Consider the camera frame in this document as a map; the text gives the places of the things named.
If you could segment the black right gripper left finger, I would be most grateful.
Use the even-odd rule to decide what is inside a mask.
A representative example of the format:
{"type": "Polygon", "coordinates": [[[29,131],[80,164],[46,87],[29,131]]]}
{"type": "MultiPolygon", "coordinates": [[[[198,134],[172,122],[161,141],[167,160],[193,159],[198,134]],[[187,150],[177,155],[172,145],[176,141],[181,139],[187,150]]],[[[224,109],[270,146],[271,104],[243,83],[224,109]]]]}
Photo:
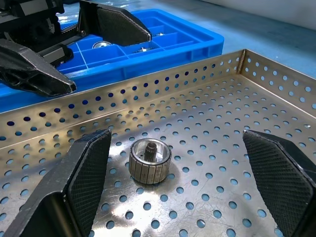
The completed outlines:
{"type": "Polygon", "coordinates": [[[104,189],[112,133],[77,139],[39,182],[6,237],[87,237],[104,189]]]}

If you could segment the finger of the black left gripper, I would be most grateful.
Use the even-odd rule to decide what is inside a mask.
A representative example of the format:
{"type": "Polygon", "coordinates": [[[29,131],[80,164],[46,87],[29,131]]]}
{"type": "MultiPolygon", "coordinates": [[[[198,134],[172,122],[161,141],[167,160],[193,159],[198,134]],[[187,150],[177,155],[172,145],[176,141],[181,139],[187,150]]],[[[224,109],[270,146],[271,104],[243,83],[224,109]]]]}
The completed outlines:
{"type": "Polygon", "coordinates": [[[129,11],[92,1],[79,2],[78,31],[120,46],[150,42],[150,30],[129,11]]]}
{"type": "Polygon", "coordinates": [[[12,89],[44,97],[55,97],[76,91],[74,81],[56,70],[31,49],[0,40],[0,82],[12,89]]]}

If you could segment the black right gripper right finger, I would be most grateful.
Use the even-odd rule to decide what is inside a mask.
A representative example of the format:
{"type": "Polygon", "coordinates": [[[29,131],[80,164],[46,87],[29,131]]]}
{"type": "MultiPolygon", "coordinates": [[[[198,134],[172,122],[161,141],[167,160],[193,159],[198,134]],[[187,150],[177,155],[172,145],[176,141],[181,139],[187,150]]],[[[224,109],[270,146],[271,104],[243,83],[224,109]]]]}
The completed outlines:
{"type": "Polygon", "coordinates": [[[285,237],[316,235],[316,165],[291,141],[258,131],[242,136],[260,195],[285,237]]]}

